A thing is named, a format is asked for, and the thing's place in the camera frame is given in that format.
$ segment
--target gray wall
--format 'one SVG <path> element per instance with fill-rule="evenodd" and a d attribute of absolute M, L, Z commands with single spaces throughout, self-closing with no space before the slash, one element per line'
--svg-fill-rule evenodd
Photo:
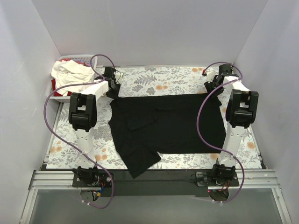
<path fill-rule="evenodd" d="M 0 34 L 0 222 L 16 224 L 50 138 L 43 103 L 59 52 L 30 0 L 0 0 Z"/>
<path fill-rule="evenodd" d="M 102 53 L 117 65 L 234 62 L 266 2 L 33 0 L 61 55 Z"/>
<path fill-rule="evenodd" d="M 269 0 L 236 60 L 246 86 L 260 93 L 253 128 L 293 223 L 299 220 L 298 53 L 299 2 Z"/>

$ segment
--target white laundry basket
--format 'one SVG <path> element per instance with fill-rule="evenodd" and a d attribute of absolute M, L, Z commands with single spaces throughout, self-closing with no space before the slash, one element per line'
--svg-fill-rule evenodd
<path fill-rule="evenodd" d="M 64 59 L 64 58 L 70 58 L 74 61 L 80 61 L 80 62 L 85 62 L 88 66 L 90 66 L 90 59 L 92 58 L 93 55 L 66 55 L 66 56 L 62 56 L 58 59 Z M 98 57 L 94 57 L 92 64 L 93 64 L 93 68 L 95 69 L 97 67 L 97 62 L 98 62 Z M 50 93 L 52 93 L 53 88 L 52 88 L 52 82 L 50 83 Z M 65 97 L 54 97 L 51 96 L 50 99 L 55 99 L 61 103 L 69 103 L 70 101 L 70 96 L 65 96 Z"/>

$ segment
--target table surface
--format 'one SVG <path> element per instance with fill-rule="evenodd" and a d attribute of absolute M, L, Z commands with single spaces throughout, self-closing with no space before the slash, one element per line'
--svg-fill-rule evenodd
<path fill-rule="evenodd" d="M 218 67 L 211 68 L 218 73 Z M 120 97 L 161 96 L 205 93 L 206 77 L 201 75 L 202 67 L 120 67 L 124 73 Z M 224 91 L 218 96 L 222 103 L 221 115 L 225 129 L 225 111 L 230 94 Z M 110 102 L 112 99 L 101 97 L 97 101 L 98 120 L 94 127 L 93 145 L 96 160 L 107 169 L 127 169 L 115 150 L 108 121 L 111 119 Z M 77 145 L 77 137 L 68 122 L 69 104 L 64 103 L 58 114 L 56 133 Z M 219 154 L 160 154 L 161 161 L 150 169 L 210 169 Z M 256 142 L 251 128 L 242 137 L 237 157 L 244 168 L 262 168 Z M 77 168 L 78 152 L 71 146 L 54 137 L 50 148 L 47 169 Z"/>

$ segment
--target black garment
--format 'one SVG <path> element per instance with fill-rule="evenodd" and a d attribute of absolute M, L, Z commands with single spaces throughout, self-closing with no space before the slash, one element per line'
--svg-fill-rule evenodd
<path fill-rule="evenodd" d="M 199 108 L 207 94 L 118 98 L 111 102 L 109 121 L 116 151 L 133 178 L 165 154 L 219 153 L 206 146 L 196 130 Z M 207 101 L 199 119 L 200 132 L 222 147 L 225 129 L 217 98 Z"/>

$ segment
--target purple cable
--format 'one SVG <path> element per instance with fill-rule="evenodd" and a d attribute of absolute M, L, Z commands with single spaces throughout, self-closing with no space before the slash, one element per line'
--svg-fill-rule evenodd
<path fill-rule="evenodd" d="M 92 56 L 92 58 L 90 59 L 90 65 L 91 65 L 91 68 L 93 69 L 93 71 L 95 71 L 95 70 L 94 70 L 94 68 L 92 67 L 91 62 L 92 62 L 92 59 L 93 59 L 95 56 L 104 56 L 104 57 L 108 58 L 108 57 L 105 56 L 105 55 L 94 55 L 94 56 Z M 98 74 L 99 76 L 101 76 L 103 79 L 100 80 L 99 82 L 96 82 L 96 83 L 82 83 L 82 84 L 71 84 L 71 85 L 61 86 L 61 87 L 55 89 L 52 93 L 50 93 L 50 95 L 46 98 L 45 104 L 44 104 L 44 106 L 43 106 L 43 118 L 44 118 L 44 120 L 45 120 L 45 123 L 46 123 L 47 128 L 50 130 L 50 132 L 52 132 L 53 135 L 55 135 L 57 138 L 59 138 L 59 139 L 60 139 L 61 141 L 63 141 L 64 143 L 66 143 L 66 144 L 70 145 L 71 147 L 73 147 L 74 149 L 76 149 L 79 153 L 81 153 L 86 159 L 88 159 L 88 160 L 89 160 L 90 162 L 92 162 L 94 165 L 96 165 L 96 166 L 100 167 L 101 169 L 103 169 L 103 170 L 108 174 L 108 176 L 111 178 L 111 188 L 112 188 L 111 197 L 110 197 L 108 203 L 107 203 L 105 206 L 101 207 L 101 206 L 98 206 L 98 205 L 96 205 L 96 204 L 93 204 L 93 203 L 90 203 L 90 202 L 88 202 L 88 201 L 83 200 L 85 203 L 89 203 L 89 205 L 91 205 L 91 206 L 93 206 L 93 207 L 96 207 L 96 208 L 98 208 L 98 209 L 105 209 L 105 208 L 107 208 L 107 207 L 109 206 L 109 204 L 111 203 L 111 201 L 112 201 L 112 199 L 113 199 L 113 195 L 114 195 L 114 181 L 113 181 L 113 178 L 112 178 L 111 174 L 109 173 L 109 171 L 108 171 L 107 169 L 105 169 L 105 168 L 102 167 L 100 164 L 98 164 L 98 163 L 95 162 L 93 159 L 91 159 L 88 155 L 86 155 L 85 153 L 83 153 L 82 150 L 80 150 L 78 147 L 76 147 L 75 145 L 71 144 L 70 142 L 68 142 L 67 140 L 63 139 L 63 138 L 60 137 L 58 134 L 56 134 L 56 133 L 54 132 L 54 130 L 50 127 L 50 125 L 49 125 L 49 123 L 48 123 L 48 120 L 47 120 L 47 114 L 46 114 L 48 101 L 49 101 L 50 97 L 51 97 L 55 92 L 57 92 L 58 90 L 63 89 L 63 88 L 66 88 L 66 87 L 70 87 L 70 86 L 93 85 L 93 84 L 101 83 L 101 82 L 103 82 L 103 81 L 105 80 L 105 77 L 103 77 L 101 74 L 97 73 L 96 71 L 95 71 L 95 73 Z"/>
<path fill-rule="evenodd" d="M 241 167 L 241 170 L 242 170 L 243 177 L 242 177 L 242 182 L 241 182 L 241 185 L 240 185 L 239 189 L 238 189 L 237 192 L 234 194 L 234 196 L 233 196 L 232 198 L 228 199 L 227 201 L 224 201 L 224 202 L 216 201 L 216 202 L 218 202 L 218 203 L 227 203 L 227 202 L 232 201 L 235 197 L 237 197 L 237 195 L 240 193 L 240 191 L 241 191 L 241 189 L 242 189 L 242 187 L 243 187 L 243 184 L 244 184 L 244 181 L 245 181 L 245 172 L 244 172 L 244 168 L 243 168 L 241 162 L 238 160 L 238 158 L 237 158 L 236 156 L 234 156 L 233 153 L 231 153 L 230 151 L 227 151 L 227 150 L 225 150 L 225 149 L 223 149 L 223 148 L 218 148 L 218 147 L 212 146 L 212 145 L 209 144 L 206 140 L 204 140 L 204 138 L 202 137 L 202 135 L 201 135 L 201 133 L 200 133 L 200 131 L 199 131 L 199 117 L 200 117 L 202 108 L 204 107 L 204 105 L 205 105 L 205 103 L 207 102 L 207 100 L 213 95 L 214 92 L 216 92 L 216 91 L 217 91 L 218 89 L 220 89 L 221 87 L 223 87 L 223 86 L 225 86 L 225 85 L 227 85 L 227 84 L 230 84 L 230 83 L 239 81 L 239 80 L 241 80 L 241 79 L 243 78 L 243 74 L 241 73 L 241 71 L 240 71 L 236 66 L 234 66 L 232 63 L 228 63 L 228 62 L 215 62 L 215 63 L 212 63 L 212 64 L 210 64 L 209 66 L 206 67 L 205 71 L 206 71 L 209 67 L 211 67 L 212 65 L 214 65 L 214 64 L 219 64 L 219 63 L 222 63 L 222 64 L 229 64 L 229 65 L 233 66 L 234 68 L 236 68 L 236 69 L 238 70 L 238 72 L 240 73 L 240 76 L 241 76 L 241 77 L 238 78 L 238 79 L 229 81 L 229 82 L 227 82 L 227 83 L 221 84 L 220 86 L 216 87 L 214 90 L 212 90 L 212 91 L 207 95 L 207 97 L 206 97 L 206 98 L 204 99 L 204 101 L 202 102 L 202 104 L 201 104 L 201 106 L 200 106 L 200 109 L 199 109 L 199 111 L 198 111 L 198 115 L 197 115 L 197 119 L 196 119 L 196 129 L 197 129 L 197 133 L 198 133 L 200 139 L 201 139 L 207 146 L 209 146 L 209 147 L 211 147 L 211 148 L 213 148 L 213 149 L 216 149 L 216 150 L 219 150 L 219 151 L 223 151 L 223 152 L 225 152 L 225 153 L 228 153 L 228 154 L 232 155 L 233 158 L 240 164 L 240 167 Z"/>

